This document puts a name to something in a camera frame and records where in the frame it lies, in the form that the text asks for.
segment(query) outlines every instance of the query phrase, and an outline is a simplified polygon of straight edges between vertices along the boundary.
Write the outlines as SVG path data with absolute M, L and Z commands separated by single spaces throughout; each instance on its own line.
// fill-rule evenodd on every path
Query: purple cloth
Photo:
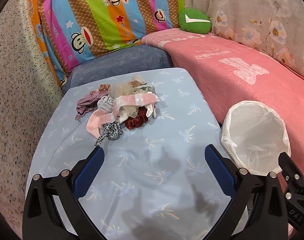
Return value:
M 81 98 L 77 102 L 77 106 L 76 106 L 77 115 L 75 116 L 75 120 L 79 120 L 87 112 L 94 110 L 96 103 L 101 99 L 101 97 L 107 95 L 108 95 L 108 91 L 97 91 L 92 95 L 86 94 L 83 98 Z

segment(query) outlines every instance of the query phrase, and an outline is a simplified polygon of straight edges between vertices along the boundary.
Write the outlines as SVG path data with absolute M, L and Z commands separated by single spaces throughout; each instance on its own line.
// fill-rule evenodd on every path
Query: white bow pattern on blanket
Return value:
M 257 75 L 269 74 L 270 72 L 259 65 L 253 64 L 250 66 L 242 59 L 238 57 L 224 58 L 219 60 L 219 62 L 225 63 L 239 70 L 234 70 L 233 73 L 238 77 L 242 78 L 248 84 L 253 85 L 256 81 Z

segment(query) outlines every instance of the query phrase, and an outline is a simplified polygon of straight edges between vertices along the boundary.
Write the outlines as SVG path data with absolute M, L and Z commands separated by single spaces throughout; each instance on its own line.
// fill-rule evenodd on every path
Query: blue gripper pad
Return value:
M 98 147 L 97 151 L 73 181 L 73 195 L 76 199 L 86 195 L 103 162 L 104 150 Z
M 236 193 L 234 189 L 235 179 L 225 164 L 222 162 L 218 154 L 219 153 L 216 153 L 210 145 L 205 148 L 205 160 L 209 165 L 213 175 L 218 181 L 224 194 L 233 198 Z

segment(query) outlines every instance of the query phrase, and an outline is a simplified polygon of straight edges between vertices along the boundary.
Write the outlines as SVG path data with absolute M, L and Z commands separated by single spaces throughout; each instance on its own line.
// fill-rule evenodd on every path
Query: pink blanket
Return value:
M 291 157 L 304 174 L 303 78 L 262 52 L 209 34 L 169 29 L 148 34 L 141 43 L 167 51 L 175 67 L 190 73 L 220 123 L 243 100 L 273 108 L 286 124 Z

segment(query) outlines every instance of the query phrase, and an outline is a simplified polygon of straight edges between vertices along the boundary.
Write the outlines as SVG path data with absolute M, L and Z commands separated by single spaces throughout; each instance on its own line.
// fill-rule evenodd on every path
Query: white check mark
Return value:
M 194 22 L 205 22 L 205 23 L 210 23 L 209 20 L 203 20 L 203 19 L 190 19 L 186 14 L 185 14 L 185 21 L 186 23 L 194 23 Z

